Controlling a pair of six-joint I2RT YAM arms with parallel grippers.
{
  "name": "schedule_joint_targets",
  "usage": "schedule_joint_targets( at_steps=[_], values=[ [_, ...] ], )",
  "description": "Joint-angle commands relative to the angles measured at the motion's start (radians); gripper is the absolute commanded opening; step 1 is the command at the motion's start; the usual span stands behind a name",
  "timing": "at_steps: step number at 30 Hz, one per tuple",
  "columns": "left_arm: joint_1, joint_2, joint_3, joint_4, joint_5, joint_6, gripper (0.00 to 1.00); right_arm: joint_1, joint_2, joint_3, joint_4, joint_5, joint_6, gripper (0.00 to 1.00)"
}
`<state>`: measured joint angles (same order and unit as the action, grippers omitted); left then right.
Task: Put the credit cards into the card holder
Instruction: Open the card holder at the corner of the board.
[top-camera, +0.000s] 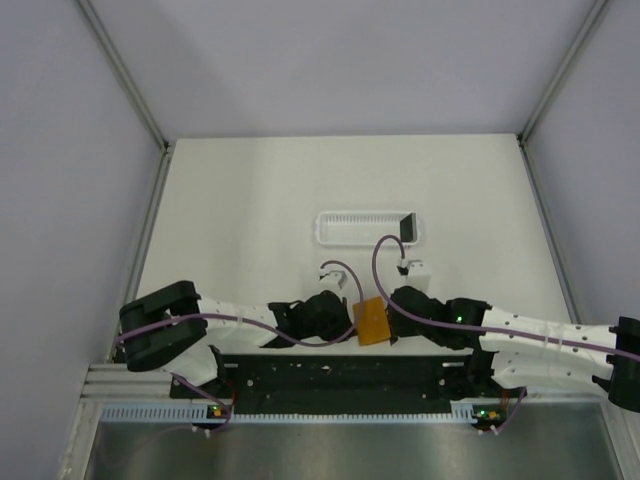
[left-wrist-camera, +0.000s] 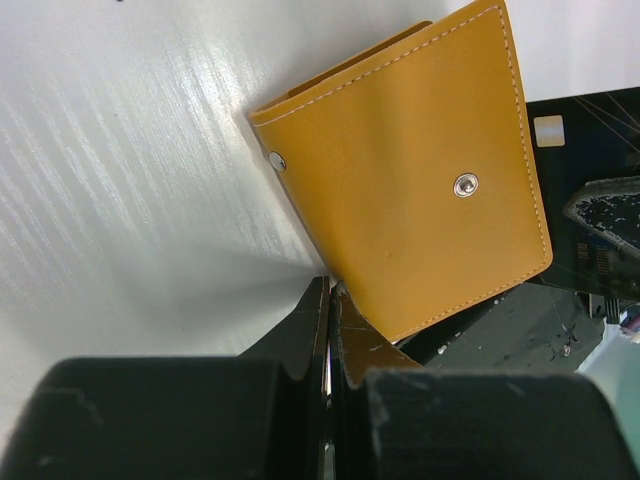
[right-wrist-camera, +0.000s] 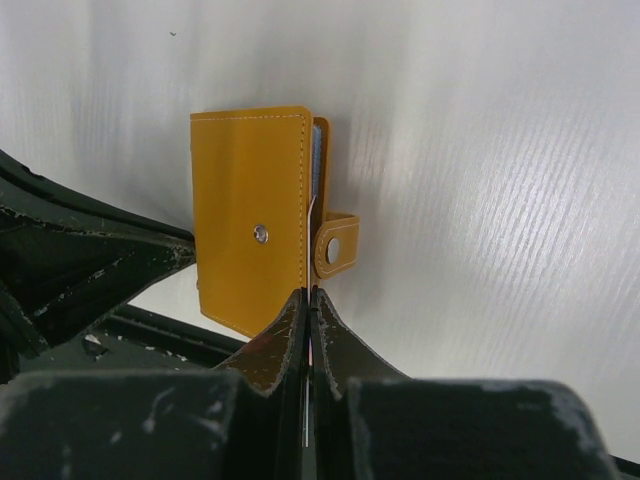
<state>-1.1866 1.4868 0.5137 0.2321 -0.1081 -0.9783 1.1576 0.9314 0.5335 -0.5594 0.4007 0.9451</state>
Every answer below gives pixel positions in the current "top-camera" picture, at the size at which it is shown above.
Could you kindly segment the orange leather card holder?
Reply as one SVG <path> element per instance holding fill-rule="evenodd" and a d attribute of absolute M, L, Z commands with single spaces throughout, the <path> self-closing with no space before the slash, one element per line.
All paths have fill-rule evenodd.
<path fill-rule="evenodd" d="M 360 346 L 371 346 L 391 339 L 391 328 L 381 296 L 365 300 L 363 306 L 355 303 L 353 314 L 354 318 L 359 318 L 356 332 Z"/>

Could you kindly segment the dark credit card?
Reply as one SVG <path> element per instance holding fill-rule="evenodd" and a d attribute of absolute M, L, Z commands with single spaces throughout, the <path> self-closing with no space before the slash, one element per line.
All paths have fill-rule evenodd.
<path fill-rule="evenodd" d="M 403 244 L 415 244 L 419 240 L 418 221 L 415 212 L 404 216 L 399 223 L 400 240 Z"/>

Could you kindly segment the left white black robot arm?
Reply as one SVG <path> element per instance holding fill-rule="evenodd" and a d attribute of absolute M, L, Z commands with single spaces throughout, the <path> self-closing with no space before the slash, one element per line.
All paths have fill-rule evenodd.
<path fill-rule="evenodd" d="M 163 370 L 209 397 L 226 387 L 222 349 L 230 344 L 323 348 L 355 333 L 345 300 L 330 290 L 305 301 L 248 307 L 205 298 L 187 280 L 124 305 L 119 322 L 129 371 Z"/>

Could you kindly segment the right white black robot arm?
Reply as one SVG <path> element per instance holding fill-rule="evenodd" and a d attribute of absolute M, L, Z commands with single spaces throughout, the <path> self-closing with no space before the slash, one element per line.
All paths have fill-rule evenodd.
<path fill-rule="evenodd" d="M 387 299 L 395 337 L 424 337 L 449 350 L 490 356 L 467 370 L 469 388 L 487 396 L 500 386 L 565 388 L 639 410 L 639 322 L 578 325 L 510 313 L 484 301 L 446 302 L 403 286 Z"/>

